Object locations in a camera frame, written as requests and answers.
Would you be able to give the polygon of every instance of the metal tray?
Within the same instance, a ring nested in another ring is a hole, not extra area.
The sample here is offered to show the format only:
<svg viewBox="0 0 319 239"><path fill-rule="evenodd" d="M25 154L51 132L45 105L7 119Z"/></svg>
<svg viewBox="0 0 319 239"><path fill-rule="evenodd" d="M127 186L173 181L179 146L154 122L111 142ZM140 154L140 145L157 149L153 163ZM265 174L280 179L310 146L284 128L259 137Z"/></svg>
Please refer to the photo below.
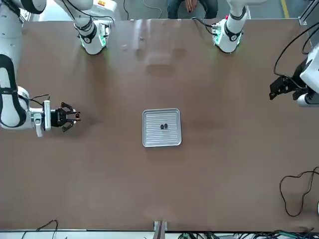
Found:
<svg viewBox="0 0 319 239"><path fill-rule="evenodd" d="M177 146L181 143L178 109L156 109L143 112L144 147Z"/></svg>

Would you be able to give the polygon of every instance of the wire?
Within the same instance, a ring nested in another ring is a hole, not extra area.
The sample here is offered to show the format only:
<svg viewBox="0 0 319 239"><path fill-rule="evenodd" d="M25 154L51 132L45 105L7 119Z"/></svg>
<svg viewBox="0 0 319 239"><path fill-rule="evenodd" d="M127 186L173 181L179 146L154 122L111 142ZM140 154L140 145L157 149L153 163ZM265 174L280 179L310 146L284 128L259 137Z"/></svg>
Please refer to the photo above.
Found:
<svg viewBox="0 0 319 239"><path fill-rule="evenodd" d="M43 225L43 226L37 228L35 231L38 232L38 231L42 230L43 228L47 227L48 225L50 225L50 224L53 223L53 222L55 222L55 229L54 229L54 232L53 232L53 235L52 235L52 239L54 239L54 235L55 235L56 232L58 231L58 226L59 226L58 220L56 220L56 219L53 219L53 220L49 221L47 224L45 224L45 225ZM31 232L31 231L25 231L25 232L23 233L21 239L23 239L24 236L25 236L25 234L27 234L27 233L29 233L29 232Z"/></svg>
<svg viewBox="0 0 319 239"><path fill-rule="evenodd" d="M65 5L66 9L68 9L70 15L72 16L72 18L75 20L75 17L73 16L73 14L71 13L69 7L66 5L66 3L64 2L64 0L62 0L63 4Z"/></svg>
<svg viewBox="0 0 319 239"><path fill-rule="evenodd" d="M208 29L208 27L212 28L212 27L213 27L212 25L207 24L206 22L204 22L203 19L199 19L199 18L197 18L197 17L192 17L191 19L192 19L192 20L197 20L197 21L199 21L201 24L203 24L203 25L205 26L205 28L206 28L206 30L208 31L209 34L214 35L214 34Z"/></svg>
<svg viewBox="0 0 319 239"><path fill-rule="evenodd" d="M80 9L78 9L73 3L70 2L70 0L66 0L72 7L74 7L77 11L79 11L80 13L84 14L84 15L87 15L87 16L90 16L90 17L96 17L96 18L104 18L104 17L108 17L112 20L113 24L115 24L114 22L114 19L111 17L111 16L94 16L94 15L91 15L91 14L88 14Z"/></svg>
<svg viewBox="0 0 319 239"><path fill-rule="evenodd" d="M307 194L310 192L310 190L311 190L311 188L312 188L312 186L313 186L314 175L315 175L315 174L316 174L316 175L319 175L319 173L316 172L317 168L319 168L319 167L314 168L313 171L305 171L305 172L302 172L302 173L300 173L298 176L287 175L287 176L285 176L285 177L283 177L283 178L281 179L281 181L280 181L280 183L279 183L280 195L281 195L281 197L282 197L283 200L284 200L286 213L287 213L290 217L297 217L297 216L299 216L300 213L302 212L302 210L303 210L303 208L304 208L304 198L305 198L305 195L307 195ZM285 199L284 194L283 194L283 192L282 192L282 182L283 182L284 179L286 179L286 178L300 178L301 176L303 176L303 175L306 174L306 173L311 173L310 182L309 182L309 187L308 187L307 191L305 191L305 192L303 193L302 201L301 201L301 206L300 206L299 211L298 211L296 214L291 214L291 213L289 213L288 210L287 210L287 202L286 202L286 199Z"/></svg>
<svg viewBox="0 0 319 239"><path fill-rule="evenodd" d="M160 10L160 14L159 14L159 19L160 19L161 14L162 14L162 11L161 11L161 9L160 9L159 7L155 7L155 6L148 6L148 5L146 5L145 0L143 0L143 3L144 3L144 6L146 6L146 7L150 8L150 9L157 9L157 10Z"/></svg>
<svg viewBox="0 0 319 239"><path fill-rule="evenodd" d="M203 24L203 25L205 25L205 26L212 27L212 25L209 25L209 24L205 23L204 20L199 19L199 18L197 18L197 17L195 17L195 16L192 17L191 19L192 19L192 20L197 20L197 21L199 21L201 24Z"/></svg>
<svg viewBox="0 0 319 239"><path fill-rule="evenodd" d="M51 98L51 95L49 95L49 94L44 94L44 95L35 96L35 97L31 98L31 99L28 99L28 98L25 98L25 99L26 99L26 100L29 100L29 101L36 102L37 104L39 104L39 105L41 105L41 106L43 107L43 104L40 103L39 101L35 100L35 99L36 99L36 98L41 98L41 97L44 97L44 96L48 96L48 99L47 99L47 100L50 100L50 98Z"/></svg>
<svg viewBox="0 0 319 239"><path fill-rule="evenodd" d="M201 234L196 233L196 235L197 235L197 238L198 238L198 236L199 236L201 239L204 239L204 238L203 238L203 236L202 236Z"/></svg>
<svg viewBox="0 0 319 239"><path fill-rule="evenodd" d="M304 89L301 86L299 86L290 76L285 75L285 74L280 74L277 72L276 68L277 68L277 64L280 60L280 58L282 57L282 55L284 54L284 52L287 50L288 47L290 47L291 44L294 43L294 41L296 41L299 37L301 37L302 35L304 35L307 31L309 31L310 29L314 28L315 26L317 26L319 24L319 22L315 23L314 25L310 26L309 28L307 28L306 30L304 30L302 33L300 33L298 36L296 36L291 42L288 43L288 45L283 49L283 51L280 53L278 59L276 60L276 63L274 65L274 74L277 76L282 76L282 77L286 77L289 80L291 80L298 88L300 89Z"/></svg>
<svg viewBox="0 0 319 239"><path fill-rule="evenodd" d="M319 30L319 27L318 27L316 30L314 30L313 33L311 33L311 34L309 35L309 37L307 38L307 40L305 41L305 43L304 43L304 45L303 45L303 48L302 48L302 50L301 50L301 52L302 52L304 55L308 55L308 54L309 54L309 52L305 52L305 47L306 47L308 41L310 40L310 38L312 38L312 36L313 36L318 30Z"/></svg>
<svg viewBox="0 0 319 239"><path fill-rule="evenodd" d="M128 15L128 20L129 20L129 12L126 10L126 7L125 7L125 0L123 1L123 8L124 8L124 11L126 12L126 14Z"/></svg>

